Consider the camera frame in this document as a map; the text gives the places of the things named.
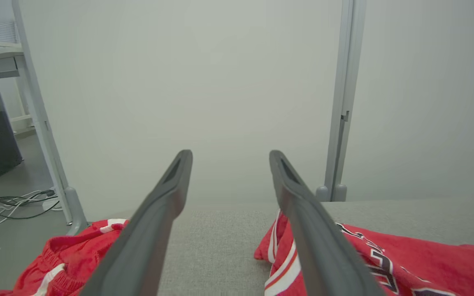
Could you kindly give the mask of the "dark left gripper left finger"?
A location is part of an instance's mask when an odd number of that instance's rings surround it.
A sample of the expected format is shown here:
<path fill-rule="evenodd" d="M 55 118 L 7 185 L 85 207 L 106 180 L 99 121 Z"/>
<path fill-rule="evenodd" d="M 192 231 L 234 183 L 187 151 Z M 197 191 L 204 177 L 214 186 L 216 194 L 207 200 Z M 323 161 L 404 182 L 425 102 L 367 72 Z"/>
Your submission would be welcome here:
<path fill-rule="evenodd" d="M 192 165 L 192 151 L 179 151 L 80 296 L 157 296 L 173 221 L 186 206 Z"/>

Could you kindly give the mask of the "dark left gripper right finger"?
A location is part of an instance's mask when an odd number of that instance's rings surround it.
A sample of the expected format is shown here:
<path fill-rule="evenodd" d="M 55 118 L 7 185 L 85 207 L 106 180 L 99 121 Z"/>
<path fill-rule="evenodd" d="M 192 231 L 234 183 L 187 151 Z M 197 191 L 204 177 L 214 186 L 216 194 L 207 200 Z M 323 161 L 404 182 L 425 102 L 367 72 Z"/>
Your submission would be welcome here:
<path fill-rule="evenodd" d="M 272 150 L 269 160 L 278 205 L 291 224 L 308 296 L 385 296 L 287 157 Z"/>

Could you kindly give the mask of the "red shorts with white band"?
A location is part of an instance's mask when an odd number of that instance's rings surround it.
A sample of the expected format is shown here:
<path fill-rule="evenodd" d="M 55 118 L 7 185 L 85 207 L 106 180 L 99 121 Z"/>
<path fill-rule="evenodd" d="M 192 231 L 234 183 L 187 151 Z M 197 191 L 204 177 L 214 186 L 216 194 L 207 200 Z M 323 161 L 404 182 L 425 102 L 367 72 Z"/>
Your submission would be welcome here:
<path fill-rule="evenodd" d="M 79 296 L 128 223 L 127 219 L 100 220 L 75 236 L 47 240 L 13 289 L 0 290 L 0 296 Z"/>

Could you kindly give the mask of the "red garment with white stripes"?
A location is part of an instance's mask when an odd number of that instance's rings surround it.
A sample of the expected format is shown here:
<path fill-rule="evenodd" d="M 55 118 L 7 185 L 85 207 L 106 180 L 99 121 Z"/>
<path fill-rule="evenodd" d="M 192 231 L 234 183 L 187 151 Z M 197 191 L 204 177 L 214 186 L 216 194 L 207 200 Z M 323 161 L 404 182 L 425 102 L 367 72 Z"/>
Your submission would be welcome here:
<path fill-rule="evenodd" d="M 386 296 L 474 296 L 474 245 L 448 245 L 338 224 Z M 265 296 L 308 296 L 288 218 L 278 211 L 254 253 L 271 264 Z"/>

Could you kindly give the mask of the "white power strip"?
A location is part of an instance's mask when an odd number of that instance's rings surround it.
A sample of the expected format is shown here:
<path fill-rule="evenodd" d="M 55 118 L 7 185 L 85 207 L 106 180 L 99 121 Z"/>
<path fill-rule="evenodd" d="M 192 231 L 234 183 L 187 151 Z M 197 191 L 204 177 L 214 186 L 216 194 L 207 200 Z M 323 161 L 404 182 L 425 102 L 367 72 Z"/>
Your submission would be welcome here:
<path fill-rule="evenodd" d="M 58 197 L 52 197 L 43 201 L 42 209 L 43 211 L 63 211 L 63 207 L 61 206 L 60 199 Z"/>

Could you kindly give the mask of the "grey single partition post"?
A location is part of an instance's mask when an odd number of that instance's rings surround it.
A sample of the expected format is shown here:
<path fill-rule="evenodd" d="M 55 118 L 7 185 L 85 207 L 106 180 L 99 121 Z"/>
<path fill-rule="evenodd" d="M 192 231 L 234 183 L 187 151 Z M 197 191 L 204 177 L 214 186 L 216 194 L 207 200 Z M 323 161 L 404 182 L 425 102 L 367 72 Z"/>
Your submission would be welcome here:
<path fill-rule="evenodd" d="M 48 171 L 53 182 L 58 199 L 61 202 L 66 224 L 70 226 L 68 235 L 79 234 L 87 226 L 83 207 L 79 200 L 77 191 L 70 187 L 60 154 L 55 144 L 51 124 L 47 115 L 46 107 L 42 97 L 38 76 L 34 68 L 28 37 L 25 32 L 25 24 L 19 0 L 12 0 L 12 9 L 15 24 L 23 51 L 22 56 L 16 57 L 16 66 L 19 76 L 24 83 L 24 94 L 36 129 L 41 150 L 46 161 Z"/>

